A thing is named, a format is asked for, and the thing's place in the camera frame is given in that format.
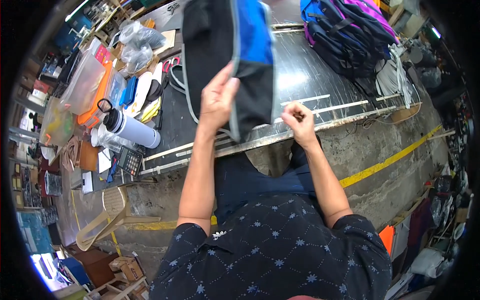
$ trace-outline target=yellow floor line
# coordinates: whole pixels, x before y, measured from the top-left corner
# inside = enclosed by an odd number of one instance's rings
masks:
[[[359,182],[360,180],[364,179],[364,178],[367,178],[373,174],[375,174],[376,172],[388,167],[389,165],[399,161],[400,159],[404,158],[405,156],[407,156],[410,152],[412,152],[413,150],[417,149],[418,147],[420,147],[421,144],[423,144],[429,137],[433,136],[433,134],[440,130],[441,129],[441,125],[438,125],[437,127],[435,127],[432,131],[430,131],[428,134],[424,135],[421,139],[419,139],[418,141],[414,142],[413,144],[411,144],[410,146],[408,146],[407,148],[403,149],[402,151],[394,154],[393,156],[390,156],[389,158],[387,158],[384,162],[382,163],[378,163],[370,168],[367,168],[363,171],[360,171],[358,172],[357,174],[354,174],[352,176],[349,176],[345,179],[342,179],[340,180],[340,184],[342,185],[342,187],[346,188],[347,186],[350,186],[354,183],[357,183]]]
[[[73,198],[73,190],[70,190],[70,191],[72,192],[73,213],[75,213],[75,219],[77,220],[78,230],[80,230],[80,222],[78,222],[77,209],[75,207],[75,199]]]
[[[437,132],[438,130],[440,130],[441,128],[442,128],[442,126],[438,125],[432,131],[430,131],[428,134],[424,135],[421,139],[414,142],[413,144],[411,144],[407,148],[403,149],[402,151],[400,151],[400,152],[394,154],[393,156],[387,158],[384,162],[378,163],[378,164],[376,164],[376,165],[374,165],[370,168],[367,168],[363,171],[358,172],[357,174],[354,174],[352,176],[344,178],[344,179],[340,180],[340,184],[342,185],[342,187],[345,188],[345,187],[350,186],[354,183],[357,183],[360,180],[365,179],[365,178],[375,174],[376,172],[386,168],[387,166],[399,161],[400,159],[404,158],[409,153],[413,152],[413,150],[417,149],[420,145],[422,145],[425,141],[427,141],[427,139],[429,137],[433,136],[433,134],[435,132]],[[212,225],[216,225],[216,224],[217,224],[216,217],[212,216]],[[176,227],[177,227],[177,221],[168,221],[168,222],[164,221],[164,222],[154,222],[154,223],[143,223],[143,224],[131,225],[131,228],[136,229],[136,230],[172,230],[172,229],[175,229]]]
[[[113,231],[111,234],[112,234],[112,240],[115,243],[115,249],[117,249],[117,253],[119,254],[119,256],[121,256],[120,247],[117,243],[117,237],[115,236],[115,233]]]

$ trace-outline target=scissors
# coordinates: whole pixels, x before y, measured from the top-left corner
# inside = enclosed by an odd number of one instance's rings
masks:
[[[180,7],[180,5],[178,3],[173,3],[172,5],[168,6],[167,7],[167,11],[171,12],[171,14],[173,14],[173,12],[178,8]]]
[[[166,60],[162,64],[162,71],[167,73],[171,66],[179,65],[179,64],[180,64],[180,58],[179,57],[174,57],[170,60]]]

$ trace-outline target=calculator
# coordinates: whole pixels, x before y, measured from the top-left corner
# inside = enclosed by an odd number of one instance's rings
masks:
[[[136,177],[143,158],[144,156],[141,153],[122,146],[118,166],[130,175]]]

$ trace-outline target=red scissors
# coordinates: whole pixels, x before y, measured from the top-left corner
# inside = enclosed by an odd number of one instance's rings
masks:
[[[179,65],[179,64],[180,64],[180,58],[179,57],[174,57],[170,60],[166,60],[162,64],[162,71],[166,73],[166,72],[168,72],[170,67],[172,67],[174,65]]]

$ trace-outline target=hand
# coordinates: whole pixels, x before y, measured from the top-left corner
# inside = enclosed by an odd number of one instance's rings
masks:
[[[233,99],[240,86],[240,79],[230,78],[233,64],[230,62],[210,81],[202,91],[199,129],[215,136],[230,118]]]
[[[282,120],[292,128],[295,141],[304,150],[319,145],[315,136],[312,112],[304,105],[293,101],[285,106]]]

